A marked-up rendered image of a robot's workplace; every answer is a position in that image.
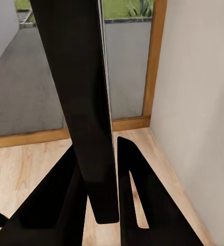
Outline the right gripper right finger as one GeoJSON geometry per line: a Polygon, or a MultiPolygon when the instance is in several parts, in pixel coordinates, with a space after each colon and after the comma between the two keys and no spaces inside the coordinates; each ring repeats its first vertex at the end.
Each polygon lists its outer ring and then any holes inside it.
{"type": "Polygon", "coordinates": [[[121,246],[203,246],[162,182],[131,140],[118,136],[121,246]],[[137,225],[129,170],[149,228],[137,225]]]}

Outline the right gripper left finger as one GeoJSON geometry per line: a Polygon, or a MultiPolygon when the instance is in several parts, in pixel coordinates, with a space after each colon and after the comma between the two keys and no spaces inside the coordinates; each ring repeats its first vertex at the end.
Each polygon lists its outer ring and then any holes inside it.
{"type": "Polygon", "coordinates": [[[0,246],[82,246],[88,193],[73,144],[0,230],[0,246]]]}

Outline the poster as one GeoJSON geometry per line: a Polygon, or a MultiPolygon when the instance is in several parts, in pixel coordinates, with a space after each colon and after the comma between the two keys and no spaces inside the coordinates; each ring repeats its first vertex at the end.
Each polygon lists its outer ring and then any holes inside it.
{"type": "Polygon", "coordinates": [[[103,0],[30,0],[98,224],[118,223],[103,0]]]}

